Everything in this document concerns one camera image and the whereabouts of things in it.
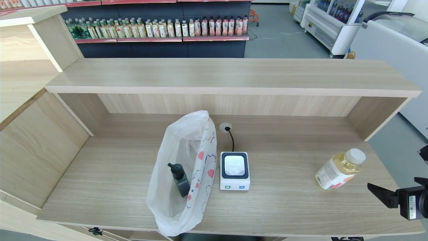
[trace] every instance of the counter top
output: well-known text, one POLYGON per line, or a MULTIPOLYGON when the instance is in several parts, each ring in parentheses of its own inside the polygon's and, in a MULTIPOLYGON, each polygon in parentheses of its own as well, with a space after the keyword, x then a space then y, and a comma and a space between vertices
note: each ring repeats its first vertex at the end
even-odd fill
POLYGON ((79 59, 53 93, 253 94, 416 97, 386 63, 338 59, 79 59))
POLYGON ((21 9, 0 16, 0 27, 35 24, 66 11, 65 5, 21 9))
MULTIPOLYGON (((182 115, 110 114, 94 130, 37 217, 57 223, 156 230, 147 189, 164 131, 182 115)), ((233 123, 235 149, 249 155, 248 192, 221 191, 219 170, 202 222, 190 232, 260 236, 362 236, 424 232, 398 209, 386 208, 367 182, 397 185, 345 117, 215 116, 233 123), (360 148, 363 170, 324 191, 314 174, 335 154, 360 148)), ((217 151, 232 147, 217 132, 217 151)))

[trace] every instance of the white bottle cap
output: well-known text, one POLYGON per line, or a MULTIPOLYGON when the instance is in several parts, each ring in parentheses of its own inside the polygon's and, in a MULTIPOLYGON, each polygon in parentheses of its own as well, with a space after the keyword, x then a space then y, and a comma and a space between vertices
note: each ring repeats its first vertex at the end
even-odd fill
POLYGON ((346 160, 354 165, 360 165, 366 160, 366 155, 360 149, 349 149, 345 154, 346 160))

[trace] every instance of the white wall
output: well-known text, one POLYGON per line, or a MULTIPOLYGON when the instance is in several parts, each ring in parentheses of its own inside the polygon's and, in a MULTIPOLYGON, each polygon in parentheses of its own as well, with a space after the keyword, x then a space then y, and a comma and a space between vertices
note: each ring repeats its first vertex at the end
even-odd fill
POLYGON ((428 0, 408 0, 403 12, 414 13, 418 18, 428 21, 428 0))

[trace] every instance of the pink bottle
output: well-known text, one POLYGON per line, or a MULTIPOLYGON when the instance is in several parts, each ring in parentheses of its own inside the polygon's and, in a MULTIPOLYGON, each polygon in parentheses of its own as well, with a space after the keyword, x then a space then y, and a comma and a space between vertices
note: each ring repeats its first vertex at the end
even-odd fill
POLYGON ((195 19, 195 36, 196 37, 201 36, 201 23, 197 18, 195 19))
POLYGON ((204 19, 202 19, 202 23, 201 23, 202 36, 204 36, 204 37, 208 36, 208 27, 207 27, 207 24, 208 24, 207 18, 204 17, 204 19))
POLYGON ((229 19, 229 31, 227 32, 227 35, 233 36, 235 30, 235 21, 233 20, 233 16, 229 19))
POLYGON ((215 22, 215 36, 221 36, 221 18, 218 16, 215 22))
POLYGON ((238 34, 238 22, 239 22, 239 19, 241 19, 240 16, 238 16, 238 18, 235 21, 235 34, 238 34))
POLYGON ((215 22, 212 16, 210 17, 209 25, 210 25, 210 36, 215 36, 215 28, 214 28, 215 22))
POLYGON ((248 17, 245 15, 243 21, 242 21, 242 33, 247 33, 248 28, 248 17))
POLYGON ((223 31, 221 35, 227 36, 227 27, 229 26, 229 21, 227 21, 227 17, 224 17, 223 19, 223 31))
POLYGON ((243 21, 242 19, 239 19, 238 24, 236 25, 236 35, 238 36, 242 36, 242 25, 243 25, 243 21))

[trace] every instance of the power cord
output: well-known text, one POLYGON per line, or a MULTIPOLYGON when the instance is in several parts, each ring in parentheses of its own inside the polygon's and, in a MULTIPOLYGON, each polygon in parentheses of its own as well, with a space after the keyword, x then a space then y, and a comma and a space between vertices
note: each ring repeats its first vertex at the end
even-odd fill
POLYGON ((230 137, 232 138, 232 152, 235 151, 235 141, 233 140, 232 132, 230 132, 230 127, 224 128, 227 132, 229 132, 230 137))

